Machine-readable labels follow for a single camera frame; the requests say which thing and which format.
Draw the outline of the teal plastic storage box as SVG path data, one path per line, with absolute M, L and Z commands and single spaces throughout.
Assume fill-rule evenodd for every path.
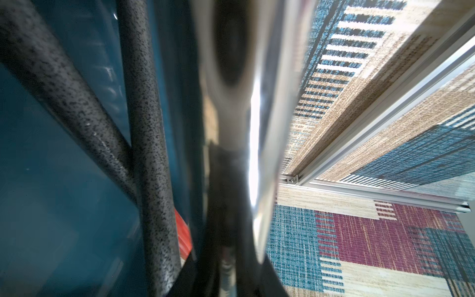
M 118 1 L 32 2 L 131 146 Z M 147 3 L 183 270 L 188 187 L 172 128 L 181 116 L 167 94 L 166 40 Z M 137 203 L 2 63 L 1 295 L 149 297 Z

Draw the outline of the chrome blue handled hoe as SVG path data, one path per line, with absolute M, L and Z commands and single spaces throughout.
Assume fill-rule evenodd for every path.
M 206 212 L 193 297 L 277 297 L 267 256 L 316 1 L 192 1 Z

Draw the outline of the grey hoe red grip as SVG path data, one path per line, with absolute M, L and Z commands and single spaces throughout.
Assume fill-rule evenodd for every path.
M 1 1 L 1 63 L 136 204 L 131 146 L 32 1 Z
M 118 1 L 147 291 L 165 297 L 182 269 L 147 1 Z

